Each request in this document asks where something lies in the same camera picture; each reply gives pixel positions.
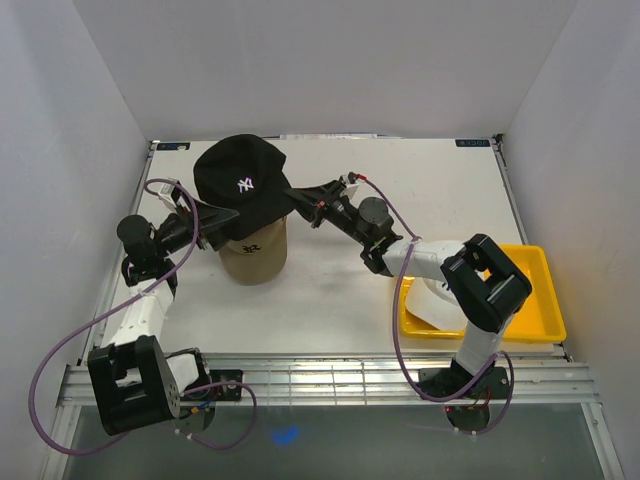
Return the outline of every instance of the white tabletop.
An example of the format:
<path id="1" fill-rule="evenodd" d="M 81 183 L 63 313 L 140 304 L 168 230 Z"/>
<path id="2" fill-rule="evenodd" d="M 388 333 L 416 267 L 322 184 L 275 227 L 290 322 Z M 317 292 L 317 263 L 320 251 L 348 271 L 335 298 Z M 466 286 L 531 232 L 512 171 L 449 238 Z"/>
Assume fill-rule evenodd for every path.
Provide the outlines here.
<path id="1" fill-rule="evenodd" d="M 176 178 L 197 197 L 192 168 L 214 142 L 186 151 L 157 151 L 148 178 Z M 426 241 L 467 240 L 477 232 L 498 243 L 521 243 L 491 148 L 458 148 L 453 140 L 275 140 L 287 155 L 294 187 L 315 186 L 355 171 L 367 175 Z M 374 195 L 359 188 L 354 203 Z M 139 213 L 159 225 L 168 211 L 144 195 Z M 240 286 L 213 250 L 194 251 L 178 272 L 178 291 L 160 338 L 164 351 L 198 347 L 207 353 L 390 354 L 393 282 L 373 275 L 360 246 L 332 225 L 313 230 L 289 215 L 288 258 L 271 282 Z M 404 234 L 396 222 L 396 232 Z M 179 259 L 184 252 L 172 258 Z M 122 279 L 115 303 L 127 297 Z M 109 320 L 104 343 L 122 320 Z M 458 348 L 457 342 L 403 338 L 415 350 Z M 550 351 L 548 345 L 511 344 L 512 351 Z"/>

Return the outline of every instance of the cap brim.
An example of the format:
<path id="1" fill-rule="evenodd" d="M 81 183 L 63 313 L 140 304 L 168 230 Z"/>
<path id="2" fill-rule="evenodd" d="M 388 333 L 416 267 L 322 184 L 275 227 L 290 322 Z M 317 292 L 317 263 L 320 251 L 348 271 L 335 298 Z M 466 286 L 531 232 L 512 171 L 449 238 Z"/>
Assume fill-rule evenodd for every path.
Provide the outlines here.
<path id="1" fill-rule="evenodd" d="M 293 211 L 293 202 L 284 193 L 289 188 L 291 184 L 287 177 L 278 172 L 265 182 L 260 195 L 233 207 L 240 215 L 225 225 L 222 232 L 231 240 L 242 240 L 277 219 L 286 217 Z"/>
<path id="2" fill-rule="evenodd" d="M 242 285 L 258 285 L 274 278 L 287 261 L 287 222 L 259 254 L 245 255 L 233 251 L 229 246 L 220 249 L 220 260 L 227 273 Z"/>

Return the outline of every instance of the yellow tray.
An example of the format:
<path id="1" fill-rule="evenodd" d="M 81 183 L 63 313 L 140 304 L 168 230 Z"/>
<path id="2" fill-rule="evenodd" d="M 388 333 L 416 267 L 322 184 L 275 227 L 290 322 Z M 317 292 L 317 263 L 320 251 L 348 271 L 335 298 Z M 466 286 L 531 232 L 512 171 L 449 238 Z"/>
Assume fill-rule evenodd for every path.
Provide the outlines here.
<path id="1" fill-rule="evenodd" d="M 504 334 L 504 340 L 528 343 L 562 342 L 567 338 L 567 331 L 544 250 L 532 245 L 500 247 L 533 285 L 533 293 L 511 321 Z M 405 277 L 400 291 L 399 320 L 402 334 L 417 338 L 462 338 L 464 331 L 438 330 L 406 309 L 405 300 L 412 283 L 413 277 Z"/>

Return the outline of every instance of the black bracket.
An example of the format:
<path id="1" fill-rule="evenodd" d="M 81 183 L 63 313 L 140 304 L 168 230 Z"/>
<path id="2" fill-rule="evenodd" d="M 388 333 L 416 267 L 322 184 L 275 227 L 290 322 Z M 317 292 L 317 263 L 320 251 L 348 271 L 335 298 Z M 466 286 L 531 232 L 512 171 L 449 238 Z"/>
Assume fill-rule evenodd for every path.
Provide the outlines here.
<path id="1" fill-rule="evenodd" d="M 533 288 L 529 279 L 487 235 L 476 234 L 440 267 L 469 321 L 498 333 L 518 312 Z M 477 272 L 488 270 L 483 280 Z"/>
<path id="2" fill-rule="evenodd" d="M 102 426 L 109 435 L 176 418 L 180 396 L 154 336 L 92 350 L 87 362 Z M 138 368 L 142 382 L 118 385 Z"/>
<path id="3" fill-rule="evenodd" d="M 420 390 L 432 397 L 447 397 L 456 393 L 469 379 L 468 373 L 457 372 L 454 368 L 422 368 L 418 371 Z M 507 371 L 503 367 L 491 367 L 478 382 L 461 398 L 472 400 L 487 398 L 491 391 L 492 399 L 506 399 L 509 394 Z"/>
<path id="4" fill-rule="evenodd" d="M 211 381 L 216 382 L 242 382 L 242 370 L 211 370 Z M 215 388 L 213 398 L 216 402 L 238 402 L 242 399 L 242 388 L 235 385 L 223 385 Z"/>

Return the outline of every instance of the ny logo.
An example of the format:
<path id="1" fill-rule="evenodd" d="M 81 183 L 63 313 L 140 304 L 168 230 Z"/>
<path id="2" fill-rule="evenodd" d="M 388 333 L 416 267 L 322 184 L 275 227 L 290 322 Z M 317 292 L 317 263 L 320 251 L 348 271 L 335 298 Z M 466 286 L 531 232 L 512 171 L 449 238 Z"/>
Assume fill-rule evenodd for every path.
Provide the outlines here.
<path id="1" fill-rule="evenodd" d="M 240 187 L 240 193 L 248 192 L 250 188 L 253 188 L 253 180 L 249 177 L 238 180 L 238 187 Z"/>
<path id="2" fill-rule="evenodd" d="M 244 253 L 256 253 L 258 250 L 262 250 L 262 247 L 257 245 L 243 245 L 242 249 L 244 250 Z"/>

